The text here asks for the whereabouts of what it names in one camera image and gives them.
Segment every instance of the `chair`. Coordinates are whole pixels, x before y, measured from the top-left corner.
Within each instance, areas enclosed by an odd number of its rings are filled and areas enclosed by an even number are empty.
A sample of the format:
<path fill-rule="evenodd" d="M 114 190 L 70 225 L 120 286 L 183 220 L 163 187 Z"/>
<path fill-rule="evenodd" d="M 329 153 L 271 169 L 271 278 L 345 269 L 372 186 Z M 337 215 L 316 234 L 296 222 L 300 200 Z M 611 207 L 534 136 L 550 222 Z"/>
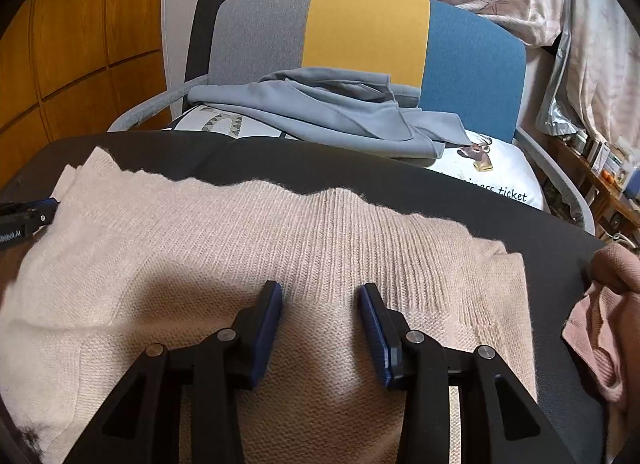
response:
<path fill-rule="evenodd" d="M 256 82 L 308 66 L 385 72 L 394 83 L 420 87 L 423 110 L 455 112 L 469 130 L 516 139 L 578 224 L 594 233 L 577 188 L 516 126 L 526 55 L 498 25 L 435 0 L 226 0 L 214 20 L 208 72 L 133 107 L 110 132 L 142 123 L 196 85 Z"/>

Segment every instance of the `blue gripper pad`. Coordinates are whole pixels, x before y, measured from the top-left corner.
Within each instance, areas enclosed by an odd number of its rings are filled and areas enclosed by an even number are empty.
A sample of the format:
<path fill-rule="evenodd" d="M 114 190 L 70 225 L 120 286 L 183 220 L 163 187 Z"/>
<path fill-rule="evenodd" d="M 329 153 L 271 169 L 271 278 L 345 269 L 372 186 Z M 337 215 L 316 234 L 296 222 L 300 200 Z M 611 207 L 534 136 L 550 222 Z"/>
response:
<path fill-rule="evenodd" d="M 369 352 L 373 366 L 382 385 L 386 388 L 391 383 L 390 350 L 382 333 L 382 327 L 369 298 L 369 292 L 363 285 L 358 292 L 358 309 L 364 325 Z"/>
<path fill-rule="evenodd" d="M 252 386 L 255 386 L 267 371 L 267 363 L 271 355 L 271 348 L 273 347 L 273 340 L 276 336 L 281 311 L 282 286 L 277 282 L 273 282 L 273 288 L 271 289 L 271 294 L 255 337 L 254 366 L 249 377 Z"/>

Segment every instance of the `metal screw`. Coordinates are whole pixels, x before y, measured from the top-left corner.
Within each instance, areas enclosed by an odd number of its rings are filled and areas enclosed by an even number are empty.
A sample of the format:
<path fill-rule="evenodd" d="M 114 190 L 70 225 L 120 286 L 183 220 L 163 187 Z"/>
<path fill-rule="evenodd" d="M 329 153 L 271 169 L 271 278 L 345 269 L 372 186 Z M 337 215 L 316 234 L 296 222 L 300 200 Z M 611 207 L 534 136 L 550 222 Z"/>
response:
<path fill-rule="evenodd" d="M 164 351 L 164 347 L 159 343 L 151 343 L 151 345 L 149 345 L 145 350 L 146 355 L 149 356 L 150 358 L 155 358 L 156 356 L 159 356 L 160 354 L 162 354 L 163 351 Z"/>
<path fill-rule="evenodd" d="M 233 329 L 223 329 L 218 332 L 218 339 L 220 341 L 231 341 L 236 338 L 236 331 Z"/>
<path fill-rule="evenodd" d="M 484 359 L 493 359 L 495 356 L 495 350 L 489 345 L 481 345 L 478 347 L 478 354 Z"/>
<path fill-rule="evenodd" d="M 422 343 L 424 341 L 424 334 L 419 330 L 410 330 L 406 333 L 406 340 L 410 343 Z"/>

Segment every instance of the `folded garment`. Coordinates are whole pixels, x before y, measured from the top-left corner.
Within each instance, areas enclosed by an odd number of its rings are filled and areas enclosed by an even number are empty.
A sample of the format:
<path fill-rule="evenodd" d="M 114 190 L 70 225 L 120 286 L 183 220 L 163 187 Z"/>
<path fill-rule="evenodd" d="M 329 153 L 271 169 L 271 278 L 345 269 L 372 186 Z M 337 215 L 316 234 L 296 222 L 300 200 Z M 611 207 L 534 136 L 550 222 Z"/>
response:
<path fill-rule="evenodd" d="M 324 67 L 278 71 L 246 85 L 198 85 L 192 103 L 237 112 L 286 133 L 385 157 L 441 157 L 446 143 L 470 145 L 450 112 L 417 108 L 420 89 L 388 74 Z"/>
<path fill-rule="evenodd" d="M 395 461 L 404 396 L 376 379 L 354 307 L 364 282 L 444 346 L 494 346 L 535 396 L 522 258 L 460 224 L 347 189 L 121 171 L 100 149 L 67 167 L 54 195 L 56 218 L 0 308 L 2 399 L 45 464 L 63 461 L 146 345 L 199 343 L 267 279 L 282 284 L 284 309 L 265 378 L 238 395 L 247 462 Z M 459 462 L 456 394 L 451 407 Z"/>
<path fill-rule="evenodd" d="M 591 287 L 571 311 L 562 337 L 611 405 L 610 460 L 640 426 L 640 260 L 610 244 L 593 256 L 590 274 Z"/>

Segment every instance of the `gray armrest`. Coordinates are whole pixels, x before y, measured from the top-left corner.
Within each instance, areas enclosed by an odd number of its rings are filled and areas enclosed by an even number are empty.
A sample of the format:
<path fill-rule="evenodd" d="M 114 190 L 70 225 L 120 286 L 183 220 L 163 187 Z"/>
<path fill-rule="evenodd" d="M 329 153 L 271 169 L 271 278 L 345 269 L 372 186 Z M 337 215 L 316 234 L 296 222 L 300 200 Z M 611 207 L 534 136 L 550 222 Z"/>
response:
<path fill-rule="evenodd" d="M 153 98 L 143 101 L 140 105 L 136 105 L 132 109 L 127 110 L 111 124 L 107 132 L 122 132 L 136 125 L 140 125 L 140 123 L 148 120 L 151 116 L 155 116 L 161 110 L 169 107 L 174 101 L 186 96 L 191 87 L 207 85 L 208 82 L 209 75 L 203 74 L 202 76 L 185 82 L 175 89 L 166 90 L 153 96 Z"/>
<path fill-rule="evenodd" d="M 562 171 L 562 168 L 560 168 L 551 156 L 536 143 L 535 139 L 529 136 L 522 128 L 517 127 L 513 137 L 517 139 L 522 149 L 530 155 L 558 189 L 560 195 L 562 195 L 562 200 L 569 205 L 571 215 L 576 219 L 582 229 L 587 233 L 595 235 L 593 215 L 591 214 L 589 205 L 584 200 L 584 197 L 581 196 L 575 184 L 572 183 L 569 177 L 567 177 L 567 174 Z"/>

